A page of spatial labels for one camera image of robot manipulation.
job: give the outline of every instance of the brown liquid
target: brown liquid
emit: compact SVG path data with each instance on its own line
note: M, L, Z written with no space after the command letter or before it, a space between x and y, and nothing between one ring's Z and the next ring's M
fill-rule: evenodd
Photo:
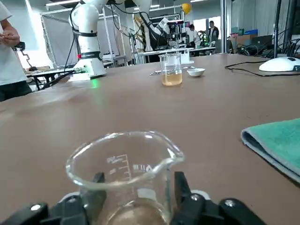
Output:
M167 225L168 213L158 202L139 198L118 209L107 225Z
M165 86L174 86L182 83L182 73L178 74L163 74L162 82Z

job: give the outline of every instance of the green light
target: green light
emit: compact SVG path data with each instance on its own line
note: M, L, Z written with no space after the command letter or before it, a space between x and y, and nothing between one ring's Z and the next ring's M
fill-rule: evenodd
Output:
M99 79L93 79L91 81L92 81L92 88L100 87L100 80Z

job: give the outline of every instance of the table surface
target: table surface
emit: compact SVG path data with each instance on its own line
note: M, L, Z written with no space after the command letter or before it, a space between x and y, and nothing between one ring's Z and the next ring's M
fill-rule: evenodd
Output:
M195 51L207 51L207 50L215 50L216 47L203 47L203 48L194 48L192 50L189 50L190 52L195 52Z
M104 62L103 63L104 66L107 66L107 65L110 65L110 64L112 64L112 62ZM74 68L66 68L66 70L64 68L62 68L62 69L52 69L52 70L47 70L47 71L43 71L43 72L27 74L27 77L54 75L54 74L58 74L58 73L69 72L69 71L72 71L73 69Z
M64 165L82 143L124 130L156 130L173 140L186 161L192 189L213 201L235 197L269 225L300 221L299 186L240 140L242 129L300 115L300 76L257 77L224 66L260 61L216 54L195 57L204 77L183 73L164 87L149 76L159 63L110 68L107 77L60 83L0 104L0 221L31 202L55 204L77 190ZM259 64L244 65L257 70Z
M180 51L185 51L189 50L190 52L195 52L195 51L206 51L206 50L214 50L216 49L215 47L204 47L204 48L180 48ZM141 52L138 53L138 56L147 56L147 55L158 55L158 54L164 54L164 53L173 53L176 52L177 49L167 49L167 50L162 50L162 51L152 51L152 52Z
M161 50L161 51L151 51L151 52L139 52L138 56L147 56L147 55L158 55L158 54L164 54L164 53L174 53L176 51L182 52L185 50L192 50L193 48L179 48L179 49L167 49L167 50Z
M125 59L126 58L126 55L117 55L117 56L114 56L113 60L121 60L121 59ZM105 59L102 59L103 61L111 61L112 58L105 58Z

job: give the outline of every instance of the glass beaker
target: glass beaker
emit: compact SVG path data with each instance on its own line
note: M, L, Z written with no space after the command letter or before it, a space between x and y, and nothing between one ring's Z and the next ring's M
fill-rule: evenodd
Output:
M182 83L180 53L160 55L161 76L165 86L174 86Z
M173 205L170 167L184 158L179 148L158 132L113 133L78 148L68 159L66 171L84 192L104 191L93 224L166 225ZM104 182L91 182L98 173L103 173ZM86 199L83 202L85 207L93 204Z

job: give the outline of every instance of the teal cloth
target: teal cloth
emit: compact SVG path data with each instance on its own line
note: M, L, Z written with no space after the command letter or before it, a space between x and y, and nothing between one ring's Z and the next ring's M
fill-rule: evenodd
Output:
M241 132L245 145L300 183L300 119L249 127Z

